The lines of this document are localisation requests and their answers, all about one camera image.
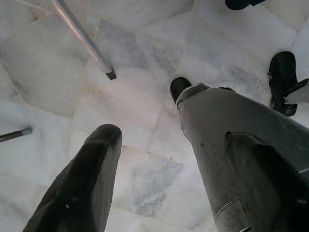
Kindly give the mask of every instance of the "metal rod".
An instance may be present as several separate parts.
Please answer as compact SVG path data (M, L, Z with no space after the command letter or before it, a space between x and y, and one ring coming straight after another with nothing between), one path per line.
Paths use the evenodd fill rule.
M98 49L97 45L92 41L90 36L87 34L85 29L82 27L80 22L74 16L72 11L69 9L67 4L63 0L52 0L52 3L59 13L63 21L69 26L71 31L76 35L76 37L83 43L84 47L90 53L92 58L99 64L106 75L111 79L116 78L116 74L112 66L108 63L106 58Z
M24 135L29 135L32 133L32 128L27 127L19 131L15 131L9 134L0 135L0 142L4 142L10 139L18 138Z

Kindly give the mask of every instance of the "marble floor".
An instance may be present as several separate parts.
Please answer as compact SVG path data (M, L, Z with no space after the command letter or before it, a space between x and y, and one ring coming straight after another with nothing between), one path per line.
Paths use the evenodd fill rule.
M309 73L308 0L233 12L224 0L67 0L115 68L110 81L49 0L0 1L0 231L21 231L99 125L123 132L107 232L215 232L169 93L178 76L269 105L268 64L293 51ZM294 120L309 127L309 104Z

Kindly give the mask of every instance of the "black object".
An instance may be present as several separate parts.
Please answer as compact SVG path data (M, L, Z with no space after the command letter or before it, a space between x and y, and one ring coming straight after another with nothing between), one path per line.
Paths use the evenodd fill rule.
M111 72L106 73L106 75L110 80L114 80L114 79L117 78L117 76L116 76L116 72L115 72L114 68L112 66L111 66L111 68L112 68Z
M271 145L227 133L225 154L254 232L309 231L309 185Z
M118 127L98 127L54 180L23 232L103 232L121 141Z
M226 6L234 11L242 10L247 6L255 6L266 0L225 0Z
M186 88L190 87L191 83L184 77L178 77L172 81L170 84L170 92L172 94L172 98L174 102L176 102L178 96L184 91Z
M297 104L285 104L284 97L305 86L307 82L308 79L297 81L296 59L293 53L277 53L269 67L272 108L286 116L293 116L297 111Z
M15 131L9 134L0 135L0 142L4 142L10 139L14 139L14 138L18 138L18 137L30 135L30 134L32 134L32 128L27 127L22 130Z

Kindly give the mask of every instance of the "black plastic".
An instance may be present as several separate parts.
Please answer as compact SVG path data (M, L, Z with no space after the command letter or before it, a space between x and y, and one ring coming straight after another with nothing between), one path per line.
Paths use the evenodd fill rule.
M117 76L116 76L116 72L115 72L115 70L114 70L114 68L113 68L113 67L111 67L111 69L112 69L112 71L111 71L111 72L106 73L106 75L107 75L107 77L108 77L110 80L114 80L114 79L116 79L116 78L117 78Z
M237 11L244 9L249 5L255 6L264 1L266 0L225 0L225 3L230 10Z
M309 231L309 184L271 145L228 133L225 154L254 232Z
M103 232L121 141L118 127L98 127L53 181L23 232Z
M170 84L170 93L176 102L178 96L184 91L186 88L190 87L191 83L184 77L178 77L172 81Z
M286 116L293 116L296 113L297 104L286 105L283 97L287 96L287 90L297 84L295 56L286 51L277 53L269 67L269 86L274 110Z

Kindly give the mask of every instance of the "rubber tip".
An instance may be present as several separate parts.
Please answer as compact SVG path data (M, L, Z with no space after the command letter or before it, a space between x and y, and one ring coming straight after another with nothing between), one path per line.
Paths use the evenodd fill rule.
M31 127L24 128L24 129L21 130L21 133L23 135L30 135L30 134L32 134L32 128Z
M191 83L184 77L178 77L172 81L170 84L170 93L176 102L178 96L184 91L186 88L190 87Z
M116 76L116 73L115 73L114 68L113 68L113 67L111 67L111 68L112 68L112 71L109 72L109 73L107 73L106 75L107 75L107 77L108 77L110 80L114 80L114 79L117 78L117 76Z

